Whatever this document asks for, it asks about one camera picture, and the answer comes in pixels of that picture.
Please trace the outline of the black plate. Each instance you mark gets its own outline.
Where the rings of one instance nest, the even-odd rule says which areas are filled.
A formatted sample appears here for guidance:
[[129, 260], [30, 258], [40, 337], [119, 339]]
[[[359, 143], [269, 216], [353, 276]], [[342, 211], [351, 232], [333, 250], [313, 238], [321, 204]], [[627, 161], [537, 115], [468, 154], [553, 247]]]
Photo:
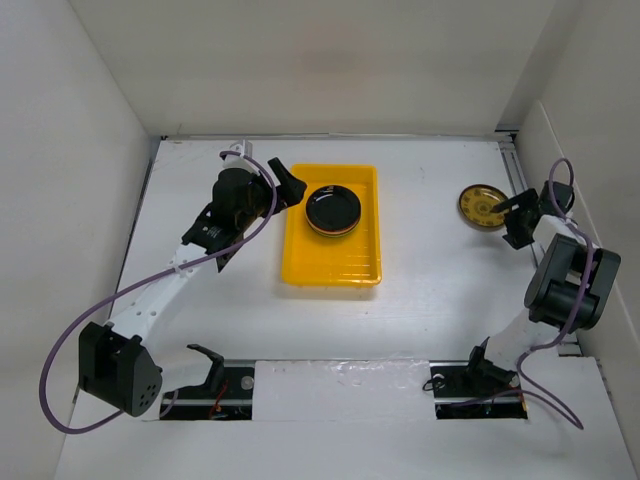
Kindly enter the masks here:
[[361, 218], [359, 197], [341, 185], [327, 185], [311, 193], [305, 204], [308, 223], [322, 228], [343, 228], [359, 223]]

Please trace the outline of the brown gold plate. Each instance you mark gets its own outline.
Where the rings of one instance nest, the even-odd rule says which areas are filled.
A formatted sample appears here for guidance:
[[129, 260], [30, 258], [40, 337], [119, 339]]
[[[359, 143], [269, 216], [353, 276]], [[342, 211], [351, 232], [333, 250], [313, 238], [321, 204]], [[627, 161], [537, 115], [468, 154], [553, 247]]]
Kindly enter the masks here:
[[493, 208], [507, 200], [498, 188], [473, 184], [459, 195], [457, 207], [463, 220], [480, 231], [496, 231], [505, 225], [505, 213], [494, 212]]

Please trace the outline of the orange plate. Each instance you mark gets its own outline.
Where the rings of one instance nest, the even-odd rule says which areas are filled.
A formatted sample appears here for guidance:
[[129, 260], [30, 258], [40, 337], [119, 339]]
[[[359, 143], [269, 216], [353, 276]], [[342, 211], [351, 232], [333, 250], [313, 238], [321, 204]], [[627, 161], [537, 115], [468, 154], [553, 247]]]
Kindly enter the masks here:
[[358, 224], [357, 223], [353, 223], [351, 225], [348, 225], [346, 227], [343, 228], [322, 228], [316, 224], [310, 223], [309, 226], [311, 227], [311, 229], [317, 233], [318, 235], [321, 235], [323, 237], [326, 238], [341, 238], [341, 237], [345, 237], [347, 235], [349, 235], [351, 232], [353, 232], [357, 227]]

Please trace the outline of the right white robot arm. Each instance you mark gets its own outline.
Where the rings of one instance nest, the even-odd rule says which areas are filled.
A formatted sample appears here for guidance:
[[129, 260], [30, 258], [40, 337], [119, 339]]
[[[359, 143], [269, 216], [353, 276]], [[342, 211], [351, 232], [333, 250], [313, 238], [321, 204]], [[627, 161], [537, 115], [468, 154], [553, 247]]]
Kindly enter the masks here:
[[572, 185], [546, 181], [541, 192], [530, 188], [478, 209], [483, 217], [502, 217], [509, 246], [537, 243], [544, 256], [527, 287], [524, 310], [470, 353], [462, 382], [474, 395], [506, 390], [524, 353], [555, 346], [559, 333], [589, 330], [600, 320], [621, 257], [580, 235], [568, 218], [574, 200]]

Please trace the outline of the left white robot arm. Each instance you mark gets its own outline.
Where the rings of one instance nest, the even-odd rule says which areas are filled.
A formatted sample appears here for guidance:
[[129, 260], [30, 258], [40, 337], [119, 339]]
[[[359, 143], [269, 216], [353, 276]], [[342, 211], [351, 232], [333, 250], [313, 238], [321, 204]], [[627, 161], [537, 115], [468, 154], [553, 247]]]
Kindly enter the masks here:
[[307, 185], [279, 159], [260, 166], [226, 150], [211, 201], [183, 234], [168, 268], [106, 324], [79, 335], [79, 386], [131, 417], [144, 414], [167, 374], [152, 357], [151, 340], [178, 314], [189, 288], [217, 275], [272, 216], [298, 205]]

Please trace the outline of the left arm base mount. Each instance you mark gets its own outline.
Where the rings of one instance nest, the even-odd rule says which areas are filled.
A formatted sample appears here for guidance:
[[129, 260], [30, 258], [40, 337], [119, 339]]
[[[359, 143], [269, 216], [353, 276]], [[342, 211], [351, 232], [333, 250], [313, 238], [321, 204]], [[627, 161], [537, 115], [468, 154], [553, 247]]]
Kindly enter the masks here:
[[211, 390], [204, 385], [185, 386], [168, 413], [173, 393], [166, 393], [160, 404], [163, 421], [250, 421], [253, 410], [255, 365], [227, 365], [221, 383]]

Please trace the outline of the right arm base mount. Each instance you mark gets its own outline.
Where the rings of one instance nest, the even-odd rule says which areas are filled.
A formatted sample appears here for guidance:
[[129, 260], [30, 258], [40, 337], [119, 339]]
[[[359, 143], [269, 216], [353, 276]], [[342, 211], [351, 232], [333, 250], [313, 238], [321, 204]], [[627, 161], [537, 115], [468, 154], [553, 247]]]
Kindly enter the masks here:
[[473, 379], [461, 365], [432, 366], [422, 390], [433, 395], [437, 420], [528, 418], [520, 394], [503, 395], [514, 390], [509, 383], [492, 378]]

